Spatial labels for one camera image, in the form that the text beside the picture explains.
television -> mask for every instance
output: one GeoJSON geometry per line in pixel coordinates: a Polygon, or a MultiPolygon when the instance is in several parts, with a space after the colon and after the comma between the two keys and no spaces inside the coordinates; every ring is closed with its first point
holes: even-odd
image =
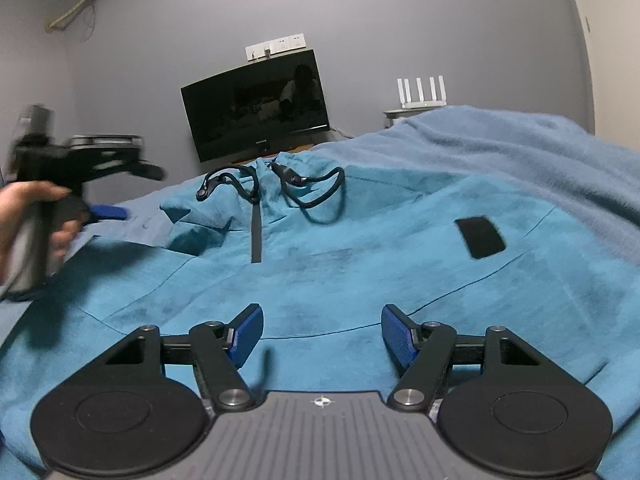
{"type": "Polygon", "coordinates": [[[201,162],[329,129],[316,56],[303,50],[185,86],[182,100],[201,162]]]}

gray plastic base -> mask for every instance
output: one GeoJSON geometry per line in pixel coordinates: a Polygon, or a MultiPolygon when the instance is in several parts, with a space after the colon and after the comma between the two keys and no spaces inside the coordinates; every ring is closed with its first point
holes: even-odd
{"type": "MultiPolygon", "coordinates": [[[[223,413],[202,444],[146,480],[494,480],[457,456],[420,413],[377,392],[270,392],[258,408],[223,413]]],[[[579,480],[596,480],[594,474],[579,480]]],[[[72,480],[53,473],[48,480],[72,480]]]]}

light blue bedding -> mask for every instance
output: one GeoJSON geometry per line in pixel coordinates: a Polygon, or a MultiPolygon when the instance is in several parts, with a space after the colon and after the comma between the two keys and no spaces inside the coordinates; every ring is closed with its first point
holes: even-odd
{"type": "MultiPolygon", "coordinates": [[[[418,322],[437,319],[460,333],[507,325],[588,382],[617,431],[601,472],[607,480],[640,478],[640,272],[554,206],[567,201],[562,208],[582,214],[619,254],[637,245],[640,157],[566,120],[467,107],[280,157],[301,174],[319,174],[333,163],[318,155],[357,165],[346,168],[344,195],[311,218],[286,203],[257,162],[263,264],[248,263],[248,204],[228,186],[196,203],[199,179],[133,201],[125,235],[111,222],[92,227],[149,245],[167,240],[172,250],[95,238],[31,305],[0,351],[0,431],[13,454],[38,464],[27,429],[34,403],[122,334],[146,323],[185,332],[207,319],[229,320],[254,301],[265,311],[265,332],[242,369],[254,389],[386,394],[397,377],[377,323],[382,306],[395,303],[418,322]],[[501,180],[469,175],[482,160],[475,173],[501,180]],[[374,168],[394,164],[414,170],[374,168]],[[620,168],[626,173],[616,186],[620,168]],[[585,192],[582,182],[593,187],[585,192]],[[167,215],[156,210],[163,199],[167,215]],[[507,250],[468,257],[453,220],[476,214],[492,219],[507,250]],[[607,225],[613,235],[600,232],[607,225]],[[27,370],[21,380],[19,370],[27,370]]],[[[194,387],[190,373],[170,371],[194,387]]]]}

silver bolt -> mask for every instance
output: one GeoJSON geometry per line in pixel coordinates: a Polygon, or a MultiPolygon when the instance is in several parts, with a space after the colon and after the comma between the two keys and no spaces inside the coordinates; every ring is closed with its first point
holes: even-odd
{"type": "Polygon", "coordinates": [[[218,396],[218,399],[222,404],[226,404],[227,406],[239,406],[240,404],[247,402],[250,397],[246,391],[239,390],[238,388],[232,388],[231,390],[225,390],[222,392],[218,396]]]}
{"type": "Polygon", "coordinates": [[[394,400],[404,406],[415,406],[424,400],[424,393],[413,388],[403,388],[394,393],[394,400]]]}

wall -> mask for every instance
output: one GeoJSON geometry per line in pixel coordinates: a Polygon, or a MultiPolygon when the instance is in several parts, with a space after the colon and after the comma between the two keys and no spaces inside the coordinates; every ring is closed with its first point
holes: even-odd
{"type": "MultiPolygon", "coordinates": [[[[316,51],[330,121],[379,130],[396,78],[442,74],[449,102],[590,122],[590,81],[571,0],[98,0],[96,27],[66,33],[81,128],[145,136],[169,183],[203,171],[180,87],[246,62],[244,47],[303,32],[316,51]]],[[[95,197],[159,185],[113,176],[95,197]]]]}
{"type": "Polygon", "coordinates": [[[79,133],[64,37],[44,24],[60,0],[0,0],[0,166],[20,113],[33,103],[55,111],[58,140],[79,133]]]}
{"type": "Polygon", "coordinates": [[[593,80],[597,137],[640,150],[640,0],[575,0],[593,80]]]}

